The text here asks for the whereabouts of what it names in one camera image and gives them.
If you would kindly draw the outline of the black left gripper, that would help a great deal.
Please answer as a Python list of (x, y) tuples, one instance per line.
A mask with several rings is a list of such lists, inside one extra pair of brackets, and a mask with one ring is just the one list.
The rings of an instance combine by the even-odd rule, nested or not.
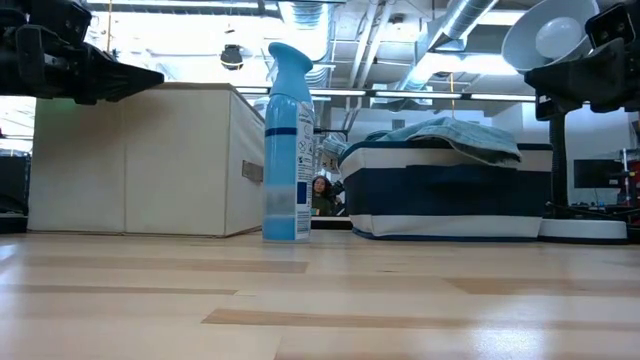
[(84, 43), (88, 24), (1, 25), (1, 94), (68, 98), (77, 104), (120, 100), (161, 85), (162, 73), (119, 62)]

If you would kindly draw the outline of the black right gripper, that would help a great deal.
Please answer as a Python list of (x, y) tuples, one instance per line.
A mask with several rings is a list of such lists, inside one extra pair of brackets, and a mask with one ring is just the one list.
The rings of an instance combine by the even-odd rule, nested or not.
[(621, 38), (606, 45), (612, 60), (605, 71), (609, 81), (606, 99), (601, 101), (597, 71), (601, 49), (592, 49), (579, 58), (535, 67), (524, 74), (534, 88), (537, 114), (567, 114), (588, 104), (594, 112), (623, 108), (639, 111), (639, 42), (626, 44)]

